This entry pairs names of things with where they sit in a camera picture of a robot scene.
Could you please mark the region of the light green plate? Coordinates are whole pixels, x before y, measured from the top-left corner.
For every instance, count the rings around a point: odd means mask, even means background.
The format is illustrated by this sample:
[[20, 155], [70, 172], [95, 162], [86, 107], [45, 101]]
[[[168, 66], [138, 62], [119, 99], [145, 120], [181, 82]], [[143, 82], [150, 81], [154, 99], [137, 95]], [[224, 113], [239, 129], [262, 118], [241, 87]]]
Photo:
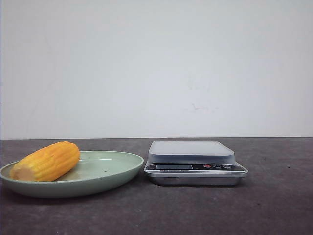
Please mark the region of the light green plate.
[[2, 185], [21, 195], [35, 198], [71, 198], [92, 195], [117, 188], [132, 180], [144, 159], [118, 151], [82, 151], [77, 165], [52, 182], [13, 180], [10, 163], [0, 170]]

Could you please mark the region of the yellow corn cob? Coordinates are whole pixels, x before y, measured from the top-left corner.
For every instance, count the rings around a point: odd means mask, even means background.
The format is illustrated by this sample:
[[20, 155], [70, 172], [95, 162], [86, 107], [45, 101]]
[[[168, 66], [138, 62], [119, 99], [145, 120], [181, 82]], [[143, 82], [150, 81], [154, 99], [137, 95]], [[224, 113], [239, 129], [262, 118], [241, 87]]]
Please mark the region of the yellow corn cob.
[[13, 180], [51, 182], [73, 169], [79, 160], [77, 145], [57, 142], [24, 157], [13, 166], [9, 176]]

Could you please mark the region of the silver digital kitchen scale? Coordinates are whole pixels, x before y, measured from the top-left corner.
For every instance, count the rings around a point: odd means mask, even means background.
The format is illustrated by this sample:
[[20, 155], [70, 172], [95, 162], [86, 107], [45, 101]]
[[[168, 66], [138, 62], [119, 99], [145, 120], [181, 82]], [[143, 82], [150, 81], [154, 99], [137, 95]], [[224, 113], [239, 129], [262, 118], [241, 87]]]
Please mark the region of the silver digital kitchen scale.
[[218, 141], [154, 141], [144, 173], [157, 185], [233, 186], [248, 170]]

